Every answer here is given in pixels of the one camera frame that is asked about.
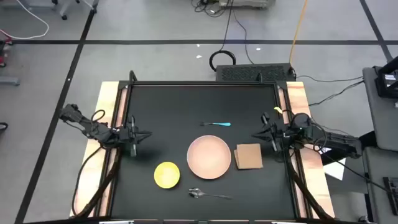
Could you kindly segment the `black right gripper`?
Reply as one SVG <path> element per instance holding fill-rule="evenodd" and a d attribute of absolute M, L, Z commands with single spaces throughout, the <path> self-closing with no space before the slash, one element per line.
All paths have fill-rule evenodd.
<path fill-rule="evenodd" d="M 251 136 L 265 142 L 271 142 L 275 152 L 285 152 L 289 147 L 285 145 L 285 123 L 284 120 L 272 120 L 268 113 L 263 112 L 261 115 L 263 128 Z"/>

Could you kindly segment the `small yellow bowl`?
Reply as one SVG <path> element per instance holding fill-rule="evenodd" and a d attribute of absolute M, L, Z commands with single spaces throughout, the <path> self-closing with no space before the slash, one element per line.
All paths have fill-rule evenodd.
<path fill-rule="evenodd" d="M 173 162 L 162 162 L 154 171 L 154 181 L 162 189 L 175 187 L 180 180 L 180 170 Z"/>

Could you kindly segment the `large tan ceramic bowl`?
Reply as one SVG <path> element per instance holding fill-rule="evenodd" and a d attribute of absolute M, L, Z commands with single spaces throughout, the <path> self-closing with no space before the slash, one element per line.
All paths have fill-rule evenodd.
<path fill-rule="evenodd" d="M 231 150 L 219 137 L 196 138 L 187 150 L 189 169 L 199 178 L 213 180 L 224 175 L 231 165 Z"/>

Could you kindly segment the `silver metal spoon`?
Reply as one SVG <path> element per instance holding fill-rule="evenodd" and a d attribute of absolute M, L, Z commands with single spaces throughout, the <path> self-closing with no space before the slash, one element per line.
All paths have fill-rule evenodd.
<path fill-rule="evenodd" d="M 227 199 L 227 200 L 231 200 L 232 199 L 231 197 L 226 196 L 226 195 L 207 194 L 207 193 L 204 193 L 199 188 L 190 188 L 188 190 L 188 194 L 191 197 L 193 197 L 193 198 L 200 198 L 200 197 L 204 197 L 204 196 L 209 196 L 209 197 L 223 198 L 223 199 Z"/>

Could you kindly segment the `folded brown napkin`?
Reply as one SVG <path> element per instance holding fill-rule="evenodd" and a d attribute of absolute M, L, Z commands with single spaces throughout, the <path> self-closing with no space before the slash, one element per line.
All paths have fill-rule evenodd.
<path fill-rule="evenodd" d="M 234 157 L 238 169 L 261 169 L 263 168 L 261 145 L 238 144 L 234 150 Z"/>

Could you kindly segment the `white paper sheet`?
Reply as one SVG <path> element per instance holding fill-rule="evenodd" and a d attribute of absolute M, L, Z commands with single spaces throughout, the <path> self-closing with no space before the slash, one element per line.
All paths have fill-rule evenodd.
<path fill-rule="evenodd" d="M 345 162 L 346 162 L 346 159 L 343 158 L 336 162 L 325 164 L 323 166 L 323 170 L 324 170 L 325 174 L 327 174 L 337 180 L 343 180 L 343 174 L 345 171 L 345 167 L 344 167 Z"/>

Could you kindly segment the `black diagonal stand beam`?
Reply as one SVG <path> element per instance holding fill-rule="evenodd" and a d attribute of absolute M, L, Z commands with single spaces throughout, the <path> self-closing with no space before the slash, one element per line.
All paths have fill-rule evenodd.
<path fill-rule="evenodd" d="M 360 137 L 347 136 L 337 133 L 326 133 L 326 145 L 322 149 L 323 165 L 350 157 L 358 159 L 368 146 L 377 146 L 374 131 Z"/>

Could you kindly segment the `grey cart top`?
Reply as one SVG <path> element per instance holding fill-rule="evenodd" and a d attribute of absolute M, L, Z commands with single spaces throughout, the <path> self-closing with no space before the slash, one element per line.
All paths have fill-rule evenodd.
<path fill-rule="evenodd" d="M 377 146 L 398 151 L 398 98 L 382 98 L 377 93 L 376 71 L 362 70 Z"/>

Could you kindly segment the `black monitor device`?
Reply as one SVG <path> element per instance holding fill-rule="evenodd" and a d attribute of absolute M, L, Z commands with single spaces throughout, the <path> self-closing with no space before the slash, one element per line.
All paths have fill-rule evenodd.
<path fill-rule="evenodd" d="M 382 98 L 398 98 L 398 56 L 383 67 L 373 67 L 376 72 L 377 93 Z"/>

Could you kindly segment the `grey equipment box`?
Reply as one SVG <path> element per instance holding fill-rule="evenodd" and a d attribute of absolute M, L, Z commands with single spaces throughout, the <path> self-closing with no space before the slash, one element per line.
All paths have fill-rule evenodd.
<path fill-rule="evenodd" d="M 217 0 L 220 7 L 253 7 L 265 9 L 272 6 L 276 0 Z"/>

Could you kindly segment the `black keyboard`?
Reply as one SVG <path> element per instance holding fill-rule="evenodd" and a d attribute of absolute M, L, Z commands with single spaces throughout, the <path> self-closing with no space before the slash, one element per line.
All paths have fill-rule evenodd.
<path fill-rule="evenodd" d="M 398 177 L 383 177 L 387 196 L 394 215 L 398 215 Z"/>

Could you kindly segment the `grey office chair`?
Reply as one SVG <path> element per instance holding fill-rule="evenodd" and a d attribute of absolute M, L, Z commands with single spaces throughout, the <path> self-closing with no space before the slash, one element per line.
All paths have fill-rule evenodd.
<path fill-rule="evenodd" d="M 60 4 L 60 1 L 62 2 L 62 5 L 60 6 L 59 9 L 59 15 L 62 18 L 62 20 L 67 20 L 67 11 L 69 10 L 70 6 L 72 5 L 73 2 L 77 4 L 84 4 L 90 9 L 90 14 L 96 14 L 97 13 L 97 7 L 98 3 L 100 0 L 50 0 L 51 3 L 54 5 L 55 8 L 58 7 Z"/>

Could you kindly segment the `grey furniture foot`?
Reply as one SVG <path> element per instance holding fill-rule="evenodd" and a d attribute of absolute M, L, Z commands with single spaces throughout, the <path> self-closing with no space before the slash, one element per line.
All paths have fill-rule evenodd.
<path fill-rule="evenodd" d="M 0 76 L 0 85 L 13 85 L 19 86 L 20 80 L 16 77 L 4 77 Z"/>

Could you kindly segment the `red and black cart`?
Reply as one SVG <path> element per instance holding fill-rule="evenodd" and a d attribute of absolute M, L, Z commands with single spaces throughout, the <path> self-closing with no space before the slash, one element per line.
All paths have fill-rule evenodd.
<path fill-rule="evenodd" d="M 6 50 L 8 50 L 11 46 L 12 38 L 5 34 L 0 29 L 0 67 L 4 68 L 6 66 L 5 57 L 6 57 Z"/>

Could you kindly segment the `black aluminium table frame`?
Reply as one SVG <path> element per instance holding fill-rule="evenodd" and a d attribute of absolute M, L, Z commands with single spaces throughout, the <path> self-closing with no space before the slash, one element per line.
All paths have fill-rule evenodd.
<path fill-rule="evenodd" d="M 88 139 L 87 164 L 72 201 L 76 214 L 166 224 L 301 218 L 307 204 L 292 180 L 289 151 L 275 153 L 268 142 L 251 136 L 262 128 L 263 112 L 273 120 L 282 118 L 274 107 L 283 102 L 292 103 L 292 94 L 280 95 L 275 83 L 104 82 L 96 111 L 105 114 L 97 112 L 94 119 L 114 128 L 133 115 L 139 130 L 152 135 L 137 145 L 136 157 Z M 187 164 L 190 144 L 204 135 L 221 138 L 231 150 L 229 169 L 213 180 L 197 177 Z M 238 169 L 236 146 L 255 143 L 261 145 L 263 168 Z M 162 162 L 173 162 L 180 170 L 180 180 L 171 189 L 154 181 Z M 193 198 L 190 188 L 232 199 Z"/>

